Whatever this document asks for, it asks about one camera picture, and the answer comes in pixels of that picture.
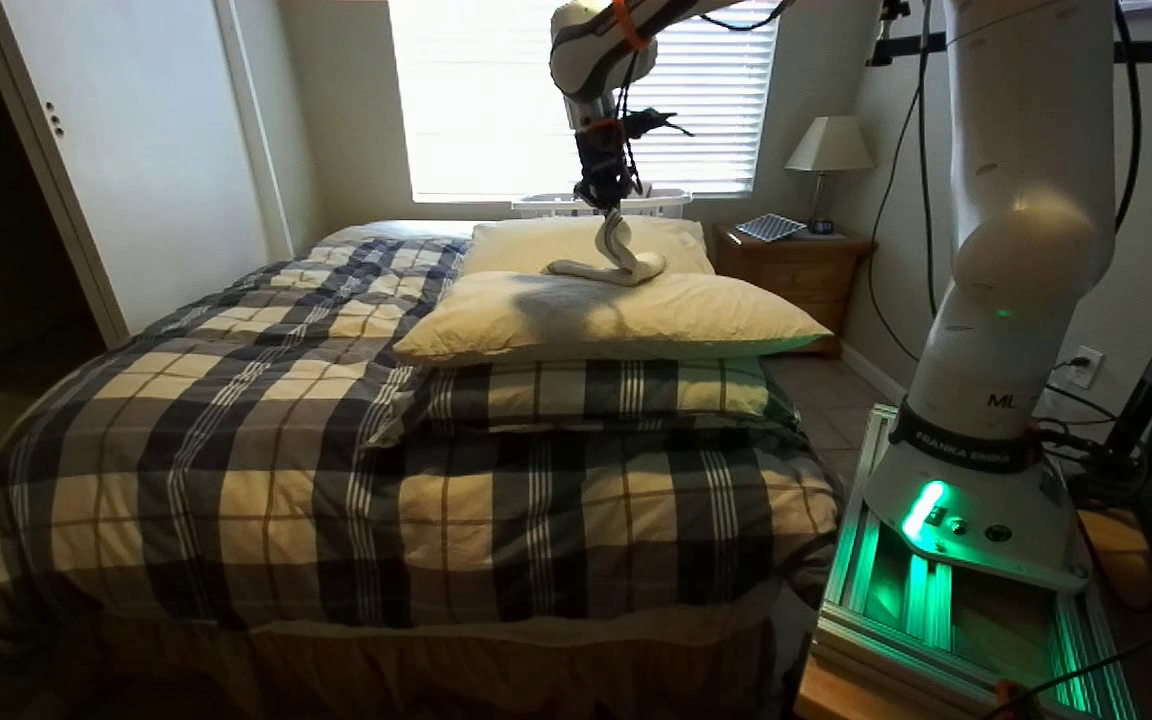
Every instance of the wooden nightstand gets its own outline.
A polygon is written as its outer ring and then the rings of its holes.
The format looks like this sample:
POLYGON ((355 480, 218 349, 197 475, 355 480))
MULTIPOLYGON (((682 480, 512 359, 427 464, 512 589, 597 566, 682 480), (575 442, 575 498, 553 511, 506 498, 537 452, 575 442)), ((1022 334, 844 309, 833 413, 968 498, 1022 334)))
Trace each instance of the wooden nightstand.
POLYGON ((813 345, 813 353, 822 354, 839 354, 853 282, 872 249, 876 244, 858 237, 800 237, 781 244, 751 244, 736 227, 708 237, 716 273, 760 282, 835 332, 833 339, 813 345))

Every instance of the white pillow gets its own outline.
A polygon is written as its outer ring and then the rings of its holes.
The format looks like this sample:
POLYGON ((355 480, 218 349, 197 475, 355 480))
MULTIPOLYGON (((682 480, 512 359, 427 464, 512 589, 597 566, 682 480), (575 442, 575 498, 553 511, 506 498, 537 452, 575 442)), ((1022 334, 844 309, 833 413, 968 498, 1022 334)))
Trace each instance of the white pillow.
POLYGON ((663 273, 619 289, 575 276, 467 273, 396 345, 427 369, 496 359, 770 354, 833 334, 805 309, 731 280, 663 273))
MULTIPOLYGON (((458 273, 544 273, 553 261, 608 262, 599 216, 493 221, 472 227, 458 273)), ((663 257, 663 273, 708 273, 703 227, 672 216, 624 216, 627 249, 663 257)))

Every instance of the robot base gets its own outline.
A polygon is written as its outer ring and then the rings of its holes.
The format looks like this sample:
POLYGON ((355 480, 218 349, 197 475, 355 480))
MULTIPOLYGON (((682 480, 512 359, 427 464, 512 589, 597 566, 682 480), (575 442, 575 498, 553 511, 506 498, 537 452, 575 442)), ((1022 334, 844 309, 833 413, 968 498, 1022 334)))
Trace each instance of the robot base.
MULTIPOLYGON (((891 409, 872 413, 813 655, 863 682, 887 682, 929 717, 979 717, 999 702, 1005 682, 1031 689, 1111 655, 1096 583, 1050 590, 948 564, 914 553, 902 529, 868 506, 863 483, 891 423, 891 409)), ((1054 682, 1036 702, 1042 717, 1134 717, 1114 663, 1054 682)))

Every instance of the checkered bedspread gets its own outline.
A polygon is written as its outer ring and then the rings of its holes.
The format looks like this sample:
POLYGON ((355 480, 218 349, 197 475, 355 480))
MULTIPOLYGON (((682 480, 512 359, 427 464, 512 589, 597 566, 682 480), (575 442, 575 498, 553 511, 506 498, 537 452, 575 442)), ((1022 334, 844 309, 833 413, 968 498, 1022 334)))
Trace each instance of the checkered bedspread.
POLYGON ((0 646, 95 609, 408 627, 822 583, 835 494, 794 428, 367 442, 458 253, 335 230, 56 384, 0 452, 0 646))

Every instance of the white door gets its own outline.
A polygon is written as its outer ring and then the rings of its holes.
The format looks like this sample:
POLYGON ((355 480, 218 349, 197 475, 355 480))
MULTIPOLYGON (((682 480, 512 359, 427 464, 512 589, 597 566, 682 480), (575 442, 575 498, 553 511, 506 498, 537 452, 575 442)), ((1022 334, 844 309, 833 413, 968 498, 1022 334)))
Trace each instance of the white door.
POLYGON ((211 0, 0 7, 124 332, 269 261, 211 0))

